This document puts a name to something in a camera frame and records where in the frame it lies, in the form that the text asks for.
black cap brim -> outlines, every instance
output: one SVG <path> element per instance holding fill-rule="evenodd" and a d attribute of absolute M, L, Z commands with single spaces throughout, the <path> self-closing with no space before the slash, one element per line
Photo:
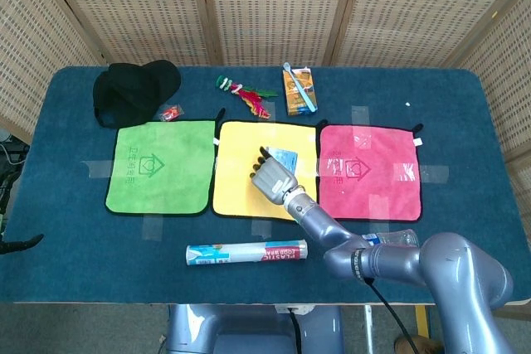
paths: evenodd
<path fill-rule="evenodd" d="M 159 101 L 164 103 L 175 94 L 181 85 L 181 74 L 177 67 L 168 60 L 156 60 L 142 65 L 153 77 L 157 78 L 160 88 Z"/>

wicker screen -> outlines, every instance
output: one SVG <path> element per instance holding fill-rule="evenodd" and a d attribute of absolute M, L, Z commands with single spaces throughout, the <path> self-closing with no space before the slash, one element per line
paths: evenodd
<path fill-rule="evenodd" d="M 531 247 L 531 166 L 512 172 L 510 178 Z"/>
<path fill-rule="evenodd" d="M 0 119 L 29 142 L 53 74 L 98 60 L 55 0 L 0 0 L 0 18 Z"/>
<path fill-rule="evenodd" d="M 438 66 L 494 0 L 356 0 L 339 65 Z"/>
<path fill-rule="evenodd" d="M 485 88 L 505 152 L 531 140 L 531 0 L 519 0 L 463 61 Z"/>
<path fill-rule="evenodd" d="M 208 63 L 195 0 L 73 0 L 113 62 Z"/>
<path fill-rule="evenodd" d="M 338 0 L 214 0 L 228 65 L 320 65 Z"/>

floor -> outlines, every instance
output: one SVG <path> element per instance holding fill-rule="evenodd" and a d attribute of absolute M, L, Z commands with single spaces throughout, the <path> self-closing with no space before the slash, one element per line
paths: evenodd
<path fill-rule="evenodd" d="M 12 199 L 17 193 L 17 182 Z M 7 207 L 7 217 L 12 200 Z M 407 330 L 417 332 L 415 310 L 396 306 Z M 0 303 L 0 353 L 157 354 L 166 334 L 168 306 L 147 304 Z M 529 353 L 531 322 L 497 318 L 517 354 Z M 430 310 L 431 335 L 442 340 L 437 312 Z M 345 354 L 367 353 L 364 311 L 343 307 Z M 373 306 L 373 352 L 393 354 L 400 328 L 383 306 Z"/>

printed logo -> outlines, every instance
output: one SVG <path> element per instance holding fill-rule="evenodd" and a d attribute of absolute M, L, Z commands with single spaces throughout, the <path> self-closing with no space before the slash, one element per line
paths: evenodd
<path fill-rule="evenodd" d="M 134 172 L 136 170 L 136 154 L 139 151 L 136 147 L 129 147 L 129 156 L 127 158 L 127 178 L 125 182 L 127 184 L 134 183 Z"/>
<path fill-rule="evenodd" d="M 140 157 L 139 174 L 152 177 L 156 172 L 164 167 L 163 161 L 155 156 L 154 153 L 150 157 Z"/>
<path fill-rule="evenodd" d="M 297 260 L 300 259 L 300 249 L 293 246 L 277 246 L 275 248 L 265 247 L 265 254 L 261 261 L 275 260 Z"/>
<path fill-rule="evenodd" d="M 371 171 L 371 168 L 360 158 L 356 157 L 355 159 L 345 161 L 345 171 L 347 173 L 347 178 L 355 178 L 360 181 L 367 176 Z"/>

colorful toy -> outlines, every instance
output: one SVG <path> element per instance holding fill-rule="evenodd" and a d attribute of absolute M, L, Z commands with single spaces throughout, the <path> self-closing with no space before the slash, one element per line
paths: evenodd
<path fill-rule="evenodd" d="M 252 89 L 249 86 L 233 82 L 223 75 L 217 77 L 216 87 L 225 91 L 230 90 L 234 95 L 238 95 L 249 105 L 251 112 L 259 118 L 269 119 L 271 117 L 271 114 L 264 108 L 261 102 L 263 99 L 276 97 L 278 94 L 275 91 Z"/>

